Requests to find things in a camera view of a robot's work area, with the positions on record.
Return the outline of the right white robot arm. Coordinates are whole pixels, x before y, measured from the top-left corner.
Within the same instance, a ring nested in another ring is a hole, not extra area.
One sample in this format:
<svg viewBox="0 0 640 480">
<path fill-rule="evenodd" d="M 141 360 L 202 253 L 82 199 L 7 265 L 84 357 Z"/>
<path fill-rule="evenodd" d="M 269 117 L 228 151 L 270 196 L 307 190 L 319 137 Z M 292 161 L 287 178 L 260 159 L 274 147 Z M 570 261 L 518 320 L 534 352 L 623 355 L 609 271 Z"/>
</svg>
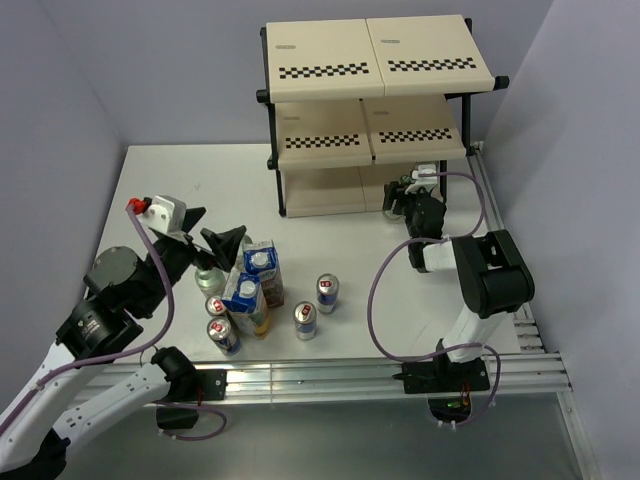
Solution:
<svg viewBox="0 0 640 480">
<path fill-rule="evenodd" d="M 420 273 L 457 274 L 463 307 L 436 349 L 444 358 L 433 365 L 435 383 L 452 390 L 468 374 L 508 313 L 533 299 L 535 283 L 513 237 L 505 230 L 482 236 L 443 236 L 445 204 L 419 181 L 404 178 L 384 186 L 382 211 L 404 220 L 412 268 Z"/>
</svg>

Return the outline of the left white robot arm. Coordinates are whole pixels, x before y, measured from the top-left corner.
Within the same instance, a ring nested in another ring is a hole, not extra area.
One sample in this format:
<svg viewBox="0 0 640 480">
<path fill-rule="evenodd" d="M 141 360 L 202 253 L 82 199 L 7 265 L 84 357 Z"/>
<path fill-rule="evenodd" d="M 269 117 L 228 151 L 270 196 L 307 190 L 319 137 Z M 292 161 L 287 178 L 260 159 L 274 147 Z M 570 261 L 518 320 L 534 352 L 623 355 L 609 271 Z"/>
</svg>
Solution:
<svg viewBox="0 0 640 480">
<path fill-rule="evenodd" d="M 32 379 L 1 416 L 1 476 L 4 479 L 55 479 L 69 456 L 148 403 L 162 412 L 208 411 L 196 368 L 176 347 L 158 349 L 127 379 L 85 403 L 71 402 L 117 359 L 154 347 L 131 343 L 161 303 L 167 324 L 175 313 L 174 285 L 189 266 L 234 265 L 244 226 L 201 232 L 206 247 L 189 234 L 204 216 L 203 207 L 180 209 L 163 226 L 150 199 L 132 199 L 126 212 L 147 248 L 145 258 L 126 246 L 104 250 L 84 277 L 86 297 L 62 326 Z"/>
</svg>

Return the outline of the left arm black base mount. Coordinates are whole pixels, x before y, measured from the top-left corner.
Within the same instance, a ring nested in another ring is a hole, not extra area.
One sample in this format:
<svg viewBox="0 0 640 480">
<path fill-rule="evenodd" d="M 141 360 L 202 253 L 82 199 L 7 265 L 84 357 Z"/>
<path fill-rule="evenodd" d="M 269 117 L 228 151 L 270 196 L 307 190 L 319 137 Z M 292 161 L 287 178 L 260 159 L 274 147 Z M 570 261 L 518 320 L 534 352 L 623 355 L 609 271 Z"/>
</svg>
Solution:
<svg viewBox="0 0 640 480">
<path fill-rule="evenodd" d="M 171 382 L 166 399 L 174 402 L 221 401 L 225 398 L 227 371 L 196 369 Z"/>
</svg>

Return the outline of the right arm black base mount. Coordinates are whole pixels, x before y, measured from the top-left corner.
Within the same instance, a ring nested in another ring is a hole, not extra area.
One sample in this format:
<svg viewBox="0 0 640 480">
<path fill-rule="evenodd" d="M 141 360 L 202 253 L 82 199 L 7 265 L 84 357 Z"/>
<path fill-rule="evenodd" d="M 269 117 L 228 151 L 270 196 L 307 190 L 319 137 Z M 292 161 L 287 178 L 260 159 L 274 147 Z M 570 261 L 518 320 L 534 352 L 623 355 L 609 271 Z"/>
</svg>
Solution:
<svg viewBox="0 0 640 480">
<path fill-rule="evenodd" d="M 444 350 L 440 339 L 436 352 Z M 447 353 L 433 360 L 401 364 L 401 371 L 393 375 L 394 380 L 403 383 L 405 394 L 453 393 L 463 391 L 480 392 L 490 389 L 486 364 L 480 356 L 459 363 L 452 362 Z"/>
</svg>

